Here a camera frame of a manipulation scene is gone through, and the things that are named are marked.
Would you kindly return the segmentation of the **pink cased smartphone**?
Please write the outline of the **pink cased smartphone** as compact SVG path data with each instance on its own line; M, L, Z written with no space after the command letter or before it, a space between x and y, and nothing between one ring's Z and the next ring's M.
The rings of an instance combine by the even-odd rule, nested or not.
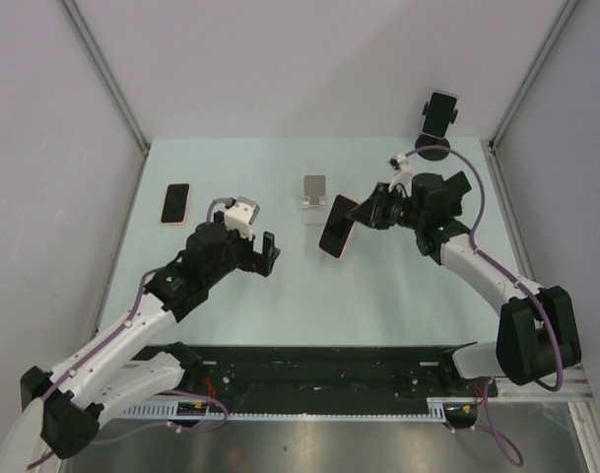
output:
M167 187L160 222L163 225L177 225L185 221L190 185L172 183Z
M336 259L342 257L356 224L348 214L357 206L358 203L347 196L335 197L319 239L320 250Z

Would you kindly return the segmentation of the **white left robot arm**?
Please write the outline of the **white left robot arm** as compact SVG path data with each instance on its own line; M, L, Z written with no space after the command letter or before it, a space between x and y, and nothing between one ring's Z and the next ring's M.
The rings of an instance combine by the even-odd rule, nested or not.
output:
M0 449L0 472L27 472L49 458L70 458L116 415L156 394L188 394L202 381L199 359L175 343L126 372L124 365L154 337L203 304L234 270L271 274L281 251L273 234L255 251L257 203L223 198L167 265L143 274L133 305L108 329L50 370L29 369L21 378L23 412Z

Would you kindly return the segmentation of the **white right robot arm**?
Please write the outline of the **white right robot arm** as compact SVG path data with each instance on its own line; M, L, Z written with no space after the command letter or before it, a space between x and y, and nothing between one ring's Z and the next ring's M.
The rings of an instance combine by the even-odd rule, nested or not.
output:
M470 190L462 171L450 178L419 173L409 190L400 183L378 183L347 216L371 229L413 231L422 255L460 277L498 315L495 341L451 351L451 363L438 371L446 393L461 395L480 377L525 385L550 374L556 378L551 387L558 390L564 369L582 358L570 295L560 286L546 288L513 274L477 245L473 229L458 219Z

